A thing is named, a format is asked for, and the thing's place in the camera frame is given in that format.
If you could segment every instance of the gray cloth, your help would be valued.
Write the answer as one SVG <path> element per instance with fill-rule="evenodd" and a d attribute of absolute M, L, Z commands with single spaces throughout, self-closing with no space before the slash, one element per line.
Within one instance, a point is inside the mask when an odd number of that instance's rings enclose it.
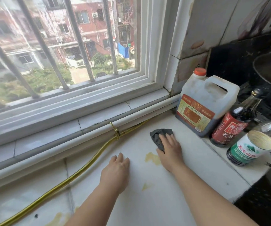
<path fill-rule="evenodd" d="M 166 133 L 168 135 L 173 135 L 172 129 L 165 129 L 165 128 L 156 129 L 150 133 L 152 141 L 156 144 L 158 149 L 160 149 L 163 152 L 165 152 L 165 148 L 164 148 L 164 145 L 162 144 L 162 141 L 160 140 L 160 137 L 158 135 L 161 134 L 161 135 L 165 136 Z"/>

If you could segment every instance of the dark glass bottle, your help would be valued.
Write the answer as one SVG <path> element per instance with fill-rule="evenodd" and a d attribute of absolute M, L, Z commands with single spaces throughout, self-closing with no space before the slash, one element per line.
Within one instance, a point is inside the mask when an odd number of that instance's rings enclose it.
<path fill-rule="evenodd" d="M 210 141 L 217 147 L 224 147 L 238 135 L 251 120 L 256 118 L 258 104 L 266 96 L 265 91 L 254 89 L 246 100 L 233 105 L 210 135 Z"/>

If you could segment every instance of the rope knot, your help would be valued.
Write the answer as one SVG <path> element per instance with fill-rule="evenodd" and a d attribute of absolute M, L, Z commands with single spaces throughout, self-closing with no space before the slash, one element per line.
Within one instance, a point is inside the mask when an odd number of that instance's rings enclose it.
<path fill-rule="evenodd" d="M 113 127 L 113 129 L 115 131 L 115 136 L 116 136 L 117 140 L 120 139 L 119 130 L 113 125 L 113 123 L 110 122 L 110 124 L 111 124 L 111 126 Z"/>

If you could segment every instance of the plastic bottle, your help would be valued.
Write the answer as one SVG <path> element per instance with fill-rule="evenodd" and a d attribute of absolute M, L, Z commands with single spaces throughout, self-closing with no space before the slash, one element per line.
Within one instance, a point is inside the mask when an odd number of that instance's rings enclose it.
<path fill-rule="evenodd" d="M 224 147 L 237 136 L 248 123 L 256 118 L 255 109 L 268 91 L 254 89 L 251 95 L 240 104 L 233 105 L 210 135 L 210 141 L 217 147 Z"/>
<path fill-rule="evenodd" d="M 244 166 L 271 150 L 271 121 L 261 123 L 249 131 L 227 151 L 227 158 Z"/>
<path fill-rule="evenodd" d="M 239 86 L 217 76 L 207 78 L 206 74 L 204 68 L 195 68 L 176 109 L 176 117 L 200 137 L 214 129 L 239 92 Z"/>

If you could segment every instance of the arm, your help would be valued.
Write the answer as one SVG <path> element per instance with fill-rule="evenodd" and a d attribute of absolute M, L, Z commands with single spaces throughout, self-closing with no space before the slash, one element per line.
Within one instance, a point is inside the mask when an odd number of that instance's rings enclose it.
<path fill-rule="evenodd" d="M 173 135 L 159 136 L 165 148 L 157 149 L 160 161 L 175 176 L 198 226 L 258 226 L 185 165 Z"/>
<path fill-rule="evenodd" d="M 100 184 L 77 209 L 65 226 L 105 226 L 120 193 L 128 185 L 129 158 L 113 156 L 102 170 Z"/>

